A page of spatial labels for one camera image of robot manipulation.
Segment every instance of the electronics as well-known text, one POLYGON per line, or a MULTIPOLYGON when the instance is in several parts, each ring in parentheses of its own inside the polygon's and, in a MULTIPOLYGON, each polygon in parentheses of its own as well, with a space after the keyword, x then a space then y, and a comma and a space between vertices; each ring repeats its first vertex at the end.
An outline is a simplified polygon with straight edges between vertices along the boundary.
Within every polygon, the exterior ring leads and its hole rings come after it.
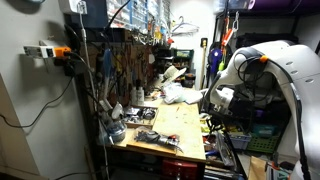
POLYGON ((53 46, 23 46, 27 56, 33 58, 50 58, 56 57, 53 46))
POLYGON ((27 56, 33 58, 62 58, 64 52, 71 52, 67 46, 54 47, 54 46, 23 46, 24 52, 27 56))
POLYGON ((59 0, 60 10, 66 14, 79 13, 78 7, 80 1, 81 0, 59 0))

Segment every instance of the storage shelf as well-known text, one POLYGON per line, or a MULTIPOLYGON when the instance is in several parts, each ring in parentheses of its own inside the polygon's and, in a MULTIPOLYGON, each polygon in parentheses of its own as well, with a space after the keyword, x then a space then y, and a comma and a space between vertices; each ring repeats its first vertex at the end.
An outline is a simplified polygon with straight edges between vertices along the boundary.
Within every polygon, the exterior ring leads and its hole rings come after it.
MULTIPOLYGON (((115 1, 108 1, 108 2, 116 5, 117 8, 119 8, 119 7, 122 6, 122 4, 119 4, 118 2, 115 2, 115 1)), ((125 10, 125 11, 127 11, 127 12, 130 11, 127 7, 124 7, 122 10, 125 10)))
POLYGON ((141 15, 143 15, 143 16, 146 16, 147 14, 146 13, 142 13, 142 12, 140 12, 140 11, 138 11, 137 9, 134 9, 135 11, 134 12, 136 12, 136 13, 138 13, 138 14, 141 14, 141 15))
POLYGON ((142 20, 142 19, 140 19, 140 18, 138 18, 136 16, 132 16, 132 18, 134 18, 134 19, 136 19, 136 20, 138 20, 138 21, 140 21, 142 23, 147 23, 146 21, 144 21, 144 20, 142 20))
MULTIPOLYGON (((281 11, 281 10, 263 10, 263 11, 257 11, 257 10, 246 10, 246 9, 230 9, 229 15, 230 17, 234 17, 236 15, 236 12, 239 12, 240 17, 245 18, 279 18, 279 17, 296 17, 296 16, 311 16, 320 14, 320 11, 317 9, 312 9, 310 11, 300 11, 300 12, 290 12, 290 11, 281 11)), ((224 11, 221 13, 218 13, 216 15, 217 18, 222 17, 224 14, 224 11)))

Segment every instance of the wooden board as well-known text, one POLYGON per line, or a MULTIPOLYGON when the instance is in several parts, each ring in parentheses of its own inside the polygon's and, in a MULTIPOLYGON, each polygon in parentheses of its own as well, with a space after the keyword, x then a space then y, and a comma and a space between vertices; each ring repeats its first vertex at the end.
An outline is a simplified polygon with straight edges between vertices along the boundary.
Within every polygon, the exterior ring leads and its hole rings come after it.
POLYGON ((151 98, 146 98, 142 107, 158 108, 159 113, 152 130, 165 135, 179 135, 179 147, 182 148, 183 152, 176 152, 175 150, 167 148, 159 148, 154 145, 135 142, 133 140, 134 130, 132 129, 128 129, 126 138, 122 142, 115 144, 113 147, 140 153, 206 163, 197 104, 188 105, 182 102, 168 105, 161 98, 154 101, 152 101, 151 98))
POLYGON ((265 180, 265 165, 266 161, 251 156, 250 158, 250 169, 249 169, 249 180, 265 180))

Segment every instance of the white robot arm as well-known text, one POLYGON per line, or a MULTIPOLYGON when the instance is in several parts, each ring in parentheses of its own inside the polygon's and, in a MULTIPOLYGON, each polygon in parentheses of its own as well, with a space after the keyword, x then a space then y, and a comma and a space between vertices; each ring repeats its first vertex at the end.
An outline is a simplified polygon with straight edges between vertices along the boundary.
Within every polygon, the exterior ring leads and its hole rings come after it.
POLYGON ((219 90, 218 87, 244 83, 243 80, 249 79, 250 75, 245 77, 243 73, 252 61, 260 62, 262 71, 275 76, 291 110, 297 132, 295 150, 301 161, 296 163, 291 179, 320 179, 320 141, 317 139, 320 136, 320 96, 317 95, 320 92, 320 58, 307 46, 290 46, 285 41, 237 50, 207 93, 215 111, 227 113, 233 99, 232 89, 224 87, 219 90))

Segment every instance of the bottle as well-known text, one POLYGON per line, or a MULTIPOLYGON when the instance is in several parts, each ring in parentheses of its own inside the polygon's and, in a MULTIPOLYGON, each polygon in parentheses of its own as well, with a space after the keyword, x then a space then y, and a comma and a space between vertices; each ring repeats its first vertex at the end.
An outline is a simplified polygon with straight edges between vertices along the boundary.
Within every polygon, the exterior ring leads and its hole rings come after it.
POLYGON ((132 90, 131 90, 131 104, 137 105, 137 89, 134 86, 132 87, 132 90))
POLYGON ((142 87, 139 87, 139 90, 137 91, 137 102, 138 105, 144 105, 144 90, 142 87))

